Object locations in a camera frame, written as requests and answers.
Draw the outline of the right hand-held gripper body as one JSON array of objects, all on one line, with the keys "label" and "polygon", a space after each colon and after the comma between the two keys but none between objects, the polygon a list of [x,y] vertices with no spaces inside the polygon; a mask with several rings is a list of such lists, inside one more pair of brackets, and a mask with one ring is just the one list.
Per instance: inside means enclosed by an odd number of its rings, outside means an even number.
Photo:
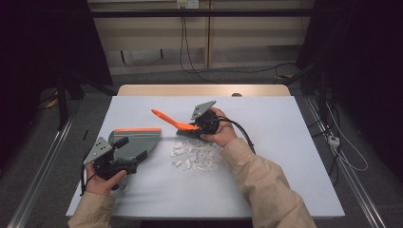
[{"label": "right hand-held gripper body", "polygon": [[211,107],[215,101],[210,101],[195,106],[191,120],[195,122],[202,134],[215,134],[219,128],[218,117]]}]

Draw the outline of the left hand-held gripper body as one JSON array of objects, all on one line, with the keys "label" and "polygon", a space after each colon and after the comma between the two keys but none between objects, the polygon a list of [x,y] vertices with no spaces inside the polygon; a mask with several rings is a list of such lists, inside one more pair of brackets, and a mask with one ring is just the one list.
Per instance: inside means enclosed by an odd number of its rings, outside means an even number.
[{"label": "left hand-held gripper body", "polygon": [[105,180],[112,178],[121,170],[125,170],[128,175],[135,174],[138,167],[135,159],[128,161],[117,159],[114,156],[116,150],[114,142],[109,143],[100,137],[84,157],[83,165],[92,163],[96,174]]}]

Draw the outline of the grey dustpan with orange edge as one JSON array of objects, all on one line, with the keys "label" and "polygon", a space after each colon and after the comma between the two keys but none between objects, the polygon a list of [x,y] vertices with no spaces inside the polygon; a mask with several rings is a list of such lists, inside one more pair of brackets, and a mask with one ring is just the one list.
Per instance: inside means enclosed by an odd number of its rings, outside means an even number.
[{"label": "grey dustpan with orange edge", "polygon": [[161,135],[161,129],[157,127],[146,128],[120,128],[114,129],[108,137],[109,143],[115,143],[122,137],[128,137],[129,143],[117,149],[114,156],[117,159],[132,160],[139,154],[148,153],[156,146]]}]

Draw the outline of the pile of white paper scraps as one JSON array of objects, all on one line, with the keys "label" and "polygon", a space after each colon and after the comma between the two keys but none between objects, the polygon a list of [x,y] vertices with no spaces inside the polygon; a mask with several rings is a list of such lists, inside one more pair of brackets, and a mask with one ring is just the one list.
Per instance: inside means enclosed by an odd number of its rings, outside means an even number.
[{"label": "pile of white paper scraps", "polygon": [[223,166],[221,148],[197,139],[175,142],[170,159],[175,168],[185,172],[217,172]]}]

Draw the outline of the orange brush with grey bristles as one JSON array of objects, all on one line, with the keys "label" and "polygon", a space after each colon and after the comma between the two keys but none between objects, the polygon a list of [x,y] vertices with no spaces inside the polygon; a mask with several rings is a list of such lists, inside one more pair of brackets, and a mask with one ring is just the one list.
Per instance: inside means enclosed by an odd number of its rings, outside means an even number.
[{"label": "orange brush with grey bristles", "polygon": [[159,111],[158,109],[152,108],[151,109],[152,113],[155,114],[157,117],[159,117],[160,119],[166,121],[169,124],[172,124],[174,127],[176,127],[178,130],[200,130],[200,128],[196,125],[190,124],[190,123],[180,123],[180,122],[176,122],[175,120],[173,120],[172,118],[170,118],[169,116],[165,115],[164,113],[162,113],[161,111]]}]

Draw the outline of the person's left hand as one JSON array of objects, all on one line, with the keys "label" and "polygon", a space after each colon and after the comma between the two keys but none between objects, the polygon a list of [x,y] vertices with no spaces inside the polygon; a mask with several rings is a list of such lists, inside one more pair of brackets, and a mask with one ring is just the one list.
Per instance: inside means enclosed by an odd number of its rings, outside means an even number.
[{"label": "person's left hand", "polygon": [[97,176],[91,163],[86,165],[86,190],[87,192],[108,196],[112,188],[126,176],[126,171],[121,170],[108,180]]}]

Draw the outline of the person's right hand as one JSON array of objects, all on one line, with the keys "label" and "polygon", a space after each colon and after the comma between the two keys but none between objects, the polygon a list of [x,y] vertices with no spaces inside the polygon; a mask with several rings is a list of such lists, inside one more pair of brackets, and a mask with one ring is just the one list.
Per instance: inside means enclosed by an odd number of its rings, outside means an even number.
[{"label": "person's right hand", "polygon": [[220,122],[215,134],[201,134],[203,140],[215,143],[220,147],[225,147],[237,137],[233,125],[229,122]]}]

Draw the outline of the white table mat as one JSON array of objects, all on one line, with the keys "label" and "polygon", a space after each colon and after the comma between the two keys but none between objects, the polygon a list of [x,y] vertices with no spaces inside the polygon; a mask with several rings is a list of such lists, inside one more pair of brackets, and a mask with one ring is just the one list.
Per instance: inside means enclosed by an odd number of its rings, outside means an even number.
[{"label": "white table mat", "polygon": [[[171,153],[179,137],[155,110],[189,122],[203,97],[117,96],[112,99],[99,132],[106,137],[121,127],[159,127],[161,137],[129,176],[127,188],[116,192],[113,214],[125,219],[248,219],[251,208],[231,171],[222,164],[213,171],[175,166]],[[336,191],[318,155],[292,96],[216,97],[215,106],[240,124],[258,155],[282,167],[316,219],[344,214]]]}]

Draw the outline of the black metal stand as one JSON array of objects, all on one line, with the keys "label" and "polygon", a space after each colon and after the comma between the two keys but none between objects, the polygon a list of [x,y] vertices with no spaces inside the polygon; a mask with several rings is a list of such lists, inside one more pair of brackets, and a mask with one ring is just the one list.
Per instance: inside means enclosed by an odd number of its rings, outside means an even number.
[{"label": "black metal stand", "polygon": [[57,96],[59,104],[59,130],[62,130],[67,123],[68,111],[67,111],[67,99],[66,88],[63,82],[63,76],[59,75],[57,78]]}]

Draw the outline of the black horizontal bar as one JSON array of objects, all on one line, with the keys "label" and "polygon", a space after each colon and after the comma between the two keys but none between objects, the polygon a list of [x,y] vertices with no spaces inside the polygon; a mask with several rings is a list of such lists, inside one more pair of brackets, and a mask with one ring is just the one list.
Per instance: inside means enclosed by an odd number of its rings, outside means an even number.
[{"label": "black horizontal bar", "polygon": [[122,17],[305,17],[316,15],[313,9],[131,9],[93,10],[94,18]]}]

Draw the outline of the dark curtain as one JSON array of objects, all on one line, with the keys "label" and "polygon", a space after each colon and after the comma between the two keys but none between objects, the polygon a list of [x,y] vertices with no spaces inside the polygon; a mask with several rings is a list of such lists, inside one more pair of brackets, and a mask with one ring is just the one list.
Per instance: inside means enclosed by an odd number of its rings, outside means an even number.
[{"label": "dark curtain", "polygon": [[403,0],[315,0],[297,66],[316,63],[378,157],[403,181]]},{"label": "dark curtain", "polygon": [[115,92],[87,0],[0,0],[0,95],[61,84]]}]

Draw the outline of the aluminium rail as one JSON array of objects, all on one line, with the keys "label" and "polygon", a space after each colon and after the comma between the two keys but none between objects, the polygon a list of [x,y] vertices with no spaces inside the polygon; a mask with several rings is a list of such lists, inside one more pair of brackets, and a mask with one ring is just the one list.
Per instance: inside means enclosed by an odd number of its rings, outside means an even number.
[{"label": "aluminium rail", "polygon": [[7,228],[24,228],[28,222],[29,215],[38,200],[44,184],[48,178],[50,170],[66,140],[71,129],[73,117],[69,117],[66,123],[57,131],[57,134],[43,160],[39,170],[36,172],[29,189],[26,191],[14,212]]},{"label": "aluminium rail", "polygon": [[336,163],[338,169],[343,173],[346,181],[348,182],[352,192],[359,204],[362,212],[364,213],[367,221],[370,223],[371,228],[387,228],[386,223],[379,214],[379,211],[374,204],[374,201],[369,196],[364,185],[359,180],[356,171],[357,168],[353,168],[340,146],[335,146],[329,143],[328,137],[333,136],[334,133],[328,124],[324,123],[319,117],[319,108],[314,98],[306,98],[306,103],[310,107],[310,110],[317,121],[317,125],[320,130],[323,131],[323,137],[330,146],[332,154],[336,157]]}]

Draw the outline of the white wall socket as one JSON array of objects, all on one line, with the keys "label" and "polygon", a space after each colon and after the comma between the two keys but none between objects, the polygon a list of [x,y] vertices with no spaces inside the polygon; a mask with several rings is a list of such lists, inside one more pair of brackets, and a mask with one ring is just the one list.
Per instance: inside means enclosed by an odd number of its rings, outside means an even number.
[{"label": "white wall socket", "polygon": [[199,0],[176,0],[178,9],[198,9]]}]

